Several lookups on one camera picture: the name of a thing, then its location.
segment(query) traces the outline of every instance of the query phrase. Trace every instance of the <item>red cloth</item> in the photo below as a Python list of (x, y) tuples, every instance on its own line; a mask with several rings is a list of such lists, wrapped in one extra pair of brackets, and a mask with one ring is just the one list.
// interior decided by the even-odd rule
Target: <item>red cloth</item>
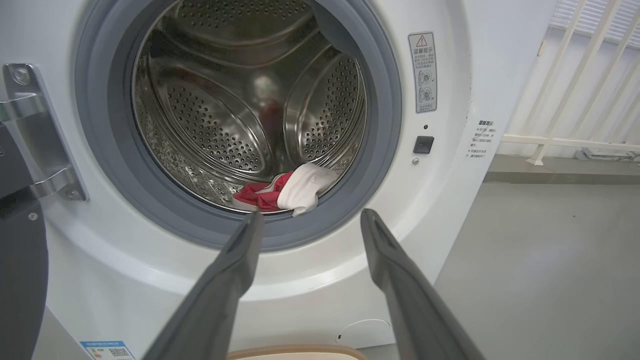
[(280, 174), (271, 184), (266, 183), (248, 183), (234, 194), (234, 199), (245, 202), (249, 205), (257, 206), (261, 211), (278, 211), (278, 196), (282, 188), (293, 174), (290, 171), (286, 174)]

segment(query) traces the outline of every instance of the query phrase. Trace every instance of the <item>warning triangle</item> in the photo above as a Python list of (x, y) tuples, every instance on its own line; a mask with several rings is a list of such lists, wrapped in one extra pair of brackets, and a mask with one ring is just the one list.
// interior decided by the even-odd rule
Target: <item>warning triangle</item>
[(415, 46), (416, 47), (427, 46), (427, 40), (424, 39), (424, 35), (420, 37), (420, 40), (418, 40), (418, 44), (415, 44)]

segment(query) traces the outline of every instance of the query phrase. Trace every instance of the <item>qr code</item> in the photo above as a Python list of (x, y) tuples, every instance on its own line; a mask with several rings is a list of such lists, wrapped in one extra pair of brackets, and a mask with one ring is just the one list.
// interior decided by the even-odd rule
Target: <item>qr code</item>
[(111, 348), (111, 349), (109, 349), (109, 351), (111, 352), (111, 355), (113, 357), (116, 357), (116, 356), (131, 356), (131, 355), (129, 355), (129, 352), (125, 348)]

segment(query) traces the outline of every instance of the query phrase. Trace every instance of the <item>warning label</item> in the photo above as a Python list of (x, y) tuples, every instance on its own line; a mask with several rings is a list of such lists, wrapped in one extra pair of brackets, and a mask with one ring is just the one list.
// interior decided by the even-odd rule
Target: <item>warning label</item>
[(433, 33), (409, 35), (415, 83), (415, 112), (435, 111), (438, 104), (436, 77), (436, 48)]
[(420, 37), (418, 40), (418, 44), (415, 44), (416, 47), (427, 46), (427, 40), (424, 39), (424, 35)]
[(476, 130), (467, 145), (467, 153), (465, 158), (468, 160), (478, 160), (487, 157), (491, 144), (494, 141), (500, 141), (495, 137), (496, 128), (493, 121), (480, 120), (476, 124)]

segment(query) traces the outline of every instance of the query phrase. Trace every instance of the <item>black button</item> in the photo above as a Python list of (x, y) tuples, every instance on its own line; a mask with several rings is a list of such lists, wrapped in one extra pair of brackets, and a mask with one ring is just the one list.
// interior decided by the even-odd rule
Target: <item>black button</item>
[(418, 136), (415, 139), (415, 147), (413, 147), (414, 154), (429, 154), (431, 152), (431, 146), (433, 145), (433, 136)]

